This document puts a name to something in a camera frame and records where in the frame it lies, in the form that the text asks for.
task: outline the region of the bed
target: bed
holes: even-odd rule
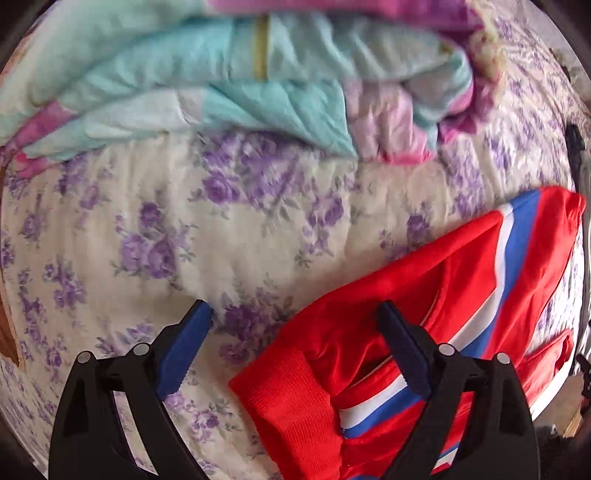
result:
[[[574,188],[563,132],[570,121],[591,141],[589,110],[512,2],[484,4],[502,38],[507,88],[490,125],[459,135],[434,161],[363,163],[237,130],[163,132],[30,180],[6,169],[0,293],[21,365],[0,360],[0,411],[39,469],[76,355],[125,353],[201,298],[218,315],[167,409],[211,478],[279,478],[227,382],[284,322],[518,193]],[[578,330],[582,279],[579,239],[530,351]],[[125,396],[117,401],[137,464],[150,470]]]

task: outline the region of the metal screw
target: metal screw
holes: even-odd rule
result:
[[[503,365],[509,365],[511,363],[509,355],[503,352],[496,354],[496,359]]]
[[[439,353],[445,356],[452,356],[456,353],[456,349],[449,343],[442,343],[439,345]]]
[[[80,364],[85,364],[87,361],[90,360],[90,352],[82,352],[80,354],[78,354],[78,357],[76,358],[76,360],[78,360],[78,363]]]
[[[134,354],[137,356],[145,355],[150,351],[150,346],[147,343],[138,343],[134,346]]]

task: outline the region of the blue gripper pad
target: blue gripper pad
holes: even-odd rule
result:
[[[160,361],[156,395],[164,401],[178,391],[212,324],[212,308],[205,302],[191,308],[170,349]]]
[[[413,337],[410,326],[402,313],[391,302],[383,302],[378,307],[378,331],[386,340],[394,361],[410,390],[423,400],[431,397],[431,363],[419,343]]]

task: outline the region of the purple flower pattern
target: purple flower pattern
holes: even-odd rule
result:
[[[41,208],[43,194],[38,193],[35,201],[35,209],[27,211],[25,221],[22,224],[20,234],[27,243],[33,243],[40,248],[41,233],[47,229],[47,209]]]
[[[203,408],[194,400],[186,399],[179,391],[169,395],[164,405],[173,416],[187,415],[191,418],[191,436],[198,443],[211,442],[215,430],[232,432],[241,429],[233,422],[235,413],[230,409],[230,402],[224,398],[217,398]],[[207,465],[211,469],[217,468],[213,462]]]
[[[513,95],[515,95],[518,98],[523,98],[524,92],[523,92],[522,80],[516,79],[516,78],[511,78],[509,80],[509,88],[511,89],[511,92],[513,93]]]
[[[440,157],[446,171],[448,188],[456,192],[451,214],[459,215],[464,221],[480,214],[485,207],[483,174],[471,148],[462,148],[456,140],[451,148],[444,150]]]
[[[72,262],[64,256],[58,255],[55,263],[45,265],[43,280],[58,285],[53,292],[57,309],[67,309],[70,314],[74,314],[77,304],[86,303],[86,290],[73,272]]]
[[[221,345],[219,355],[228,365],[238,366],[260,355],[296,311],[292,308],[293,298],[281,301],[277,286],[270,278],[265,279],[263,287],[255,289],[254,296],[238,281],[234,282],[234,289],[239,301],[234,303],[224,293],[220,301],[223,313],[215,318],[214,331],[233,339],[232,343]]]
[[[278,221],[290,221],[291,210],[306,209],[305,240],[295,261],[309,267],[318,255],[333,255],[329,246],[331,230],[345,215],[342,193],[359,188],[351,175],[335,180],[321,192],[314,178],[304,174],[299,157],[321,158],[323,153],[273,133],[197,135],[193,148],[199,160],[196,166],[206,170],[202,187],[191,193],[189,202],[208,201],[228,218],[231,204],[247,205],[265,214],[263,236],[273,234]]]
[[[111,201],[102,193],[101,183],[113,178],[113,174],[109,169],[103,168],[91,179],[88,174],[88,162],[89,155],[84,153],[60,164],[60,177],[53,188],[63,200],[79,197],[76,209],[78,217],[74,222],[74,228],[78,231],[84,230],[89,212],[103,202]]]
[[[97,337],[95,348],[104,356],[124,355],[134,345],[138,343],[152,343],[156,337],[154,327],[147,322],[136,323],[123,331],[113,331],[109,319],[102,319],[100,324],[105,334]]]
[[[406,238],[397,239],[388,230],[379,233],[379,247],[387,253],[388,261],[397,260],[434,239],[429,218],[430,206],[423,202],[418,210],[412,211],[406,224]]]
[[[219,469],[218,464],[216,464],[215,462],[211,462],[209,460],[198,460],[197,463],[199,463],[201,470],[203,470],[203,473],[205,473],[205,475],[207,476],[214,475],[216,471]]]
[[[6,230],[0,231],[0,266],[8,268],[14,265],[15,250],[10,235]]]
[[[507,171],[511,167],[511,156],[502,138],[488,138],[492,159],[498,170]]]
[[[143,202],[139,212],[139,231],[130,231],[121,214],[115,217],[115,231],[121,236],[119,263],[113,263],[115,275],[125,272],[156,280],[166,279],[174,288],[178,285],[178,264],[190,262],[195,254],[187,244],[187,235],[195,226],[179,222],[178,228],[167,223],[163,215],[165,200],[162,192],[155,193],[156,202]]]
[[[4,382],[3,391],[11,393],[11,395],[7,395],[7,400],[2,405],[5,420],[13,428],[18,429],[20,439],[28,442],[29,446],[34,446],[36,451],[48,454],[50,435],[44,432],[46,442],[41,444],[41,440],[35,432],[38,431],[38,420],[51,429],[51,419],[57,411],[56,404],[46,400],[34,381],[29,383],[27,379],[29,389],[25,388],[23,377],[20,374],[17,375],[14,365],[10,361],[0,359],[0,373],[0,385],[2,381]]]
[[[18,208],[18,201],[29,194],[30,184],[30,179],[22,179],[12,168],[6,169],[4,188],[10,193],[12,200],[17,201],[15,208]]]
[[[495,20],[496,30],[503,40],[513,40],[515,35],[515,28],[510,20],[505,18],[498,18]]]
[[[50,374],[50,381],[54,384],[62,383],[62,372],[60,367],[69,367],[71,364],[62,358],[62,355],[68,351],[64,344],[63,335],[54,333],[53,339],[49,340],[47,335],[42,332],[43,325],[47,323],[47,313],[39,297],[31,300],[29,297],[29,285],[32,282],[30,270],[24,269],[18,274],[19,282],[19,300],[21,310],[25,319],[24,335],[28,337],[28,342],[22,340],[22,354],[25,360],[34,361],[30,345],[40,354],[40,358],[45,360],[45,370]]]

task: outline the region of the blanket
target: blanket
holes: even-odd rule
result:
[[[47,464],[76,355],[125,354],[201,298],[217,322],[167,411],[212,480],[279,479],[227,383],[281,325],[520,192],[572,189],[564,123],[578,124],[589,143],[589,111],[548,48],[500,3],[479,7],[501,35],[508,87],[483,133],[458,135],[433,161],[391,167],[326,158],[276,132],[232,131],[112,144],[30,180],[8,168],[2,301],[21,362],[0,359],[0,412],[37,464]],[[51,30],[55,14],[38,29]],[[24,45],[13,65],[29,62],[35,48]],[[577,329],[582,278],[579,240],[530,353]],[[151,469],[125,397],[117,401],[137,465]]]
[[[116,141],[234,128],[417,164],[494,110],[502,55],[465,0],[63,0],[0,91],[31,177]]]

